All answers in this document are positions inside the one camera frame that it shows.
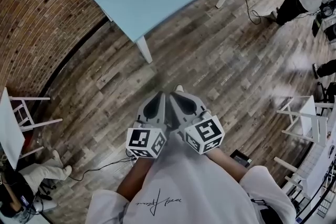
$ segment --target beige pants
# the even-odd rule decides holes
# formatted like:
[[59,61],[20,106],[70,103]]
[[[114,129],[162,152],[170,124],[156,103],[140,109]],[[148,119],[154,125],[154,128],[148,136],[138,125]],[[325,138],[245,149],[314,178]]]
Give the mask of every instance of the beige pants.
[[32,164],[19,171],[35,193],[43,179],[65,180],[68,176],[64,173],[63,164],[50,159],[43,164]]

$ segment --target black pants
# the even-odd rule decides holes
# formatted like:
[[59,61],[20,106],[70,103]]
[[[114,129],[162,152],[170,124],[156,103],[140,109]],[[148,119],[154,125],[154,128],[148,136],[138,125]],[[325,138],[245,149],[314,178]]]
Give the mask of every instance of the black pants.
[[319,77],[329,76],[334,73],[336,73],[336,60],[331,60],[321,65],[317,70]]
[[277,24],[284,25],[305,12],[299,0],[285,0],[278,10]]

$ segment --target brick wall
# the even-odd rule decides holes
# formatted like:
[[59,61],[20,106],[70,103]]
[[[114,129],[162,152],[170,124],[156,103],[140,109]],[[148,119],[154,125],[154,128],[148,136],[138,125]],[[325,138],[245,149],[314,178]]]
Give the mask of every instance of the brick wall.
[[93,0],[0,0],[0,92],[39,95],[74,45],[104,17]]

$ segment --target black shoe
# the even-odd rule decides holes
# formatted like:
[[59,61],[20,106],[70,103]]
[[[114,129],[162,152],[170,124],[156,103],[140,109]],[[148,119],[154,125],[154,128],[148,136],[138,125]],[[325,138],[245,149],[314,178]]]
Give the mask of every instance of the black shoe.
[[317,64],[316,64],[316,63],[313,63],[313,72],[314,72],[314,76],[315,76],[316,79],[319,78],[319,75],[317,75],[317,70],[318,70],[318,69],[319,69],[319,68],[317,67]]

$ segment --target black box on floor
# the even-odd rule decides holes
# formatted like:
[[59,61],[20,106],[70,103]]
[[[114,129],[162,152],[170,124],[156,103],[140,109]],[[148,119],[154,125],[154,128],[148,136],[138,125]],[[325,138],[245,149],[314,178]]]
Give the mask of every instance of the black box on floor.
[[246,156],[245,154],[241,153],[239,150],[235,150],[230,157],[237,161],[238,163],[242,164],[246,168],[250,166],[251,159]]

